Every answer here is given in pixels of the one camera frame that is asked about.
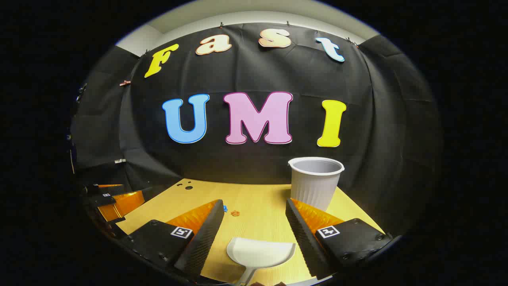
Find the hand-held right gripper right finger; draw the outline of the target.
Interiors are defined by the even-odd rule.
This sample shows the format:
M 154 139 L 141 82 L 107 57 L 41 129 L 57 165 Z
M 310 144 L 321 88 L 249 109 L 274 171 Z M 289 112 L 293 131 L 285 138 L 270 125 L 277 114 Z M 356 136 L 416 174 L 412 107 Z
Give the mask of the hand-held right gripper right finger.
M 359 218 L 344 221 L 296 199 L 287 199 L 285 215 L 317 279 L 358 272 L 393 246 L 391 235 Z

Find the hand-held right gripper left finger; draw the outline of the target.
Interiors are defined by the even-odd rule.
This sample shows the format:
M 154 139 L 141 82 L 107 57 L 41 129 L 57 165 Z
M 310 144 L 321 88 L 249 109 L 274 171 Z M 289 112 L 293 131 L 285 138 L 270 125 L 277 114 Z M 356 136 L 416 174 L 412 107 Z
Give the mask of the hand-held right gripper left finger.
M 223 207 L 217 199 L 167 222 L 150 220 L 120 243 L 160 270 L 200 277 L 223 221 Z

